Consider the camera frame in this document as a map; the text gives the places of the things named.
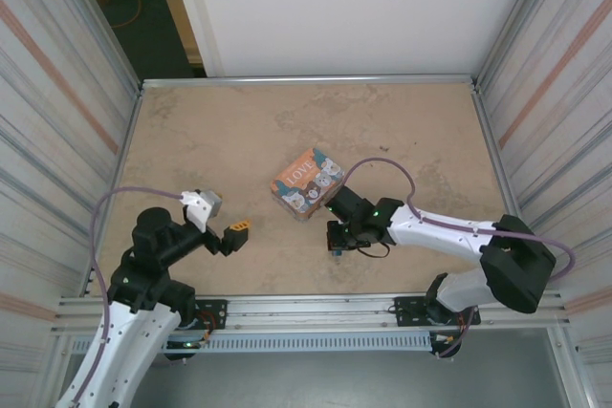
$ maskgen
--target doorway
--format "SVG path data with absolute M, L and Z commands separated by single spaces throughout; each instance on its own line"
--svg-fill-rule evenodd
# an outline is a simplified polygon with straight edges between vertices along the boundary
M 205 77 L 182 0 L 96 0 L 140 81 Z

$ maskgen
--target box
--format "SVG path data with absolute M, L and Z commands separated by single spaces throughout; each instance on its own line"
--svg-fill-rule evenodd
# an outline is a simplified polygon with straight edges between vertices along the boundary
M 272 181 L 273 196 L 299 221 L 329 201 L 342 185 L 344 171 L 316 148 L 306 150 Z

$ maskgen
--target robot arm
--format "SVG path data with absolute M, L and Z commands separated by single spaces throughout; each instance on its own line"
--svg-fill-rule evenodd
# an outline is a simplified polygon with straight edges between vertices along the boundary
M 456 255 L 477 265 L 472 271 L 441 274 L 431 285 L 428 292 L 431 301 L 448 311 L 459 312 L 498 301 L 515 311 L 534 312 L 555 267 L 555 256 L 542 243 L 478 232 L 504 230 L 533 234 L 513 216 L 504 215 L 499 222 L 472 222 L 418 209 L 415 213 L 404 202 L 389 198 L 373 205 L 346 186 L 327 207 L 339 218 L 339 222 L 327 224 L 330 250 L 351 250 L 376 243 L 416 245 Z M 474 231 L 455 229 L 459 227 Z
M 194 317 L 195 290 L 171 280 L 168 268 L 200 246 L 227 256 L 247 242 L 248 224 L 226 228 L 222 239 L 208 227 L 221 206 L 215 193 L 196 190 L 182 196 L 183 225 L 172 222 L 169 212 L 160 207 L 139 215 L 132 230 L 134 245 L 111 277 L 109 313 L 102 317 L 92 346 L 55 408 L 129 407 L 170 333 Z M 109 334 L 96 362 L 104 321 L 109 321 Z M 96 371 L 87 380 L 93 366 Z

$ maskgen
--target metal frame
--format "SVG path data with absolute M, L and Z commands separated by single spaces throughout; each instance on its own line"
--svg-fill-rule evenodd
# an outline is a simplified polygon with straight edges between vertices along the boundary
M 421 75 L 313 75 L 313 76 L 243 76 L 212 78 L 147 79 L 142 87 L 199 86 L 262 86 L 262 85 L 339 85 L 339 84 L 406 84 L 406 83 L 471 83 L 468 74 Z
M 491 159 L 493 171 L 495 173 L 495 177 L 497 178 L 497 184 L 499 185 L 499 190 L 501 191 L 501 197 L 504 201 L 506 211 L 511 215 L 521 218 L 520 206 L 518 205 L 518 200 L 516 199 L 512 186 L 510 185 L 510 181 L 508 180 L 508 175 L 506 174 L 506 169 L 504 168 L 504 162 L 501 159 L 497 140 L 495 140 L 495 136 L 491 129 L 491 123 L 485 110 L 482 96 L 479 94 L 479 92 L 472 88 L 471 99 L 474 101 L 474 108 L 476 110 L 476 115 L 478 116 L 480 129 L 482 130 L 482 134 L 485 138 L 485 144 L 487 145 L 487 150 L 489 151 L 489 158 Z
M 201 333 L 193 336 L 173 336 L 182 343 L 198 343 L 197 347 L 172 349 L 167 343 L 157 351 L 169 354 L 252 354 L 252 353 L 324 353 L 342 351 L 425 351 L 431 352 L 429 332 L 310 332 L 310 333 L 215 333 L 200 345 Z M 77 338 L 73 355 L 87 354 L 94 340 Z
M 110 189 L 117 188 L 121 182 L 121 176 L 123 175 L 123 169 L 125 167 L 125 162 L 127 161 L 127 152 L 130 149 L 130 144 L 132 143 L 132 138 L 134 137 L 134 130 L 136 129 L 136 120 L 138 119 L 138 115 L 142 107 L 142 95 L 143 91 L 140 91 L 134 104 L 134 109 L 132 109 L 132 115 L 130 116 L 130 119 L 127 124 L 127 132 L 125 133 L 125 137 L 123 138 L 123 144 L 121 145 L 121 150 L 118 156 L 117 168 L 115 170 L 115 175 L 113 176 Z M 96 241 L 104 241 L 104 237 L 106 236 L 106 229 L 108 228 L 108 219 L 110 218 L 116 197 L 117 195 L 111 196 L 106 206 L 101 212 L 100 218 L 98 220 L 99 226 L 98 233 L 96 235 Z M 98 247 L 96 247 L 96 260 L 99 259 L 99 254 L 101 250 L 102 244 L 98 244 Z M 92 281 L 92 276 L 93 270 L 91 267 L 91 263 L 89 263 L 87 270 L 83 273 L 79 295 L 89 293 L 87 290 L 87 286 Z
M 456 327 L 399 328 L 388 312 L 397 296 L 423 293 L 381 293 L 349 295 L 199 296 L 200 299 L 228 300 L 226 328 L 229 333 L 334 333 L 397 330 L 455 330 Z M 93 334 L 99 325 L 102 303 L 99 298 L 64 298 L 59 303 L 52 335 Z M 511 311 L 499 303 L 480 307 L 482 324 L 474 328 L 549 328 L 569 325 L 560 294 L 546 291 L 534 314 Z M 193 334 L 176 331 L 175 334 Z
M 226 328 L 215 332 L 223 340 L 253 341 L 260 337 L 291 339 L 311 335 L 315 338 L 378 336 L 380 338 L 414 337 L 419 332 L 456 330 L 455 327 L 399 328 L 395 315 L 388 312 L 396 296 L 423 295 L 422 293 L 381 293 L 355 295 L 273 295 L 219 296 L 228 300 Z M 71 355 L 83 354 L 88 345 L 83 337 L 93 336 L 99 325 L 100 298 L 64 298 L 60 301 L 55 326 L 52 328 L 52 351 L 43 365 L 46 384 L 36 406 L 52 406 L 60 395 Z M 473 326 L 480 330 L 547 329 L 562 330 L 569 326 L 560 294 L 544 293 L 540 308 L 534 314 L 521 314 L 500 304 L 479 308 L 482 322 Z M 176 339 L 193 335 L 190 331 L 175 331 Z M 320 351 L 302 349 L 298 342 L 285 346 L 284 351 Z M 358 346 L 355 350 L 372 350 L 372 346 Z M 424 346 L 404 349 L 426 351 Z M 217 347 L 210 352 L 236 352 L 232 348 Z
M 146 80 L 143 91 L 148 88 L 170 86 L 242 86 L 242 85 L 292 85 L 292 84 L 406 84 L 406 83 L 469 83 L 472 99 L 489 149 L 493 169 L 499 181 L 504 203 L 510 213 L 519 215 L 519 208 L 512 188 L 505 174 L 492 129 L 484 110 L 481 95 L 471 84 L 467 75 L 388 75 L 388 76 L 333 76 L 333 77 L 265 77 L 265 78 L 214 78 L 189 80 Z M 129 144 L 133 136 L 138 112 L 142 106 L 139 98 L 121 150 L 118 172 L 114 185 L 119 184 Z M 99 235 L 103 237 L 106 221 L 111 212 L 112 202 L 107 206 Z M 379 336 L 393 336 L 431 330 L 450 330 L 445 327 L 398 328 L 395 317 L 388 313 L 393 298 L 401 295 L 422 293 L 370 294 L 370 295 L 298 295 L 298 296 L 231 296 L 229 300 L 227 327 L 217 331 L 223 339 L 250 339 L 253 336 L 297 336 L 310 333 L 312 336 L 328 336 L 329 333 L 375 333 Z M 558 292 L 547 291 L 535 314 L 525 315 L 510 311 L 499 304 L 483 305 L 480 308 L 482 323 L 474 326 L 481 330 L 507 330 L 544 328 L 549 332 L 563 385 L 572 408 L 595 408 L 585 384 L 581 363 L 573 357 L 565 328 L 569 320 Z M 68 369 L 70 356 L 76 352 L 76 344 L 83 342 L 83 336 L 94 334 L 101 314 L 99 298 L 62 299 L 52 329 L 52 346 L 44 368 L 47 380 L 41 388 L 38 406 L 51 406 L 61 390 L 62 381 Z M 173 335 L 188 336 L 189 332 L 177 331 Z

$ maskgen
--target corrugated metal wall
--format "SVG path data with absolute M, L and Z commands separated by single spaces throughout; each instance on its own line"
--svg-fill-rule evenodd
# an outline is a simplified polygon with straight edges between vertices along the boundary
M 88 268 L 137 81 L 87 0 L 0 0 L 0 406 L 27 403 Z
M 612 0 L 537 0 L 483 85 L 523 217 L 579 254 L 558 286 L 602 406 L 612 406 L 611 11 Z

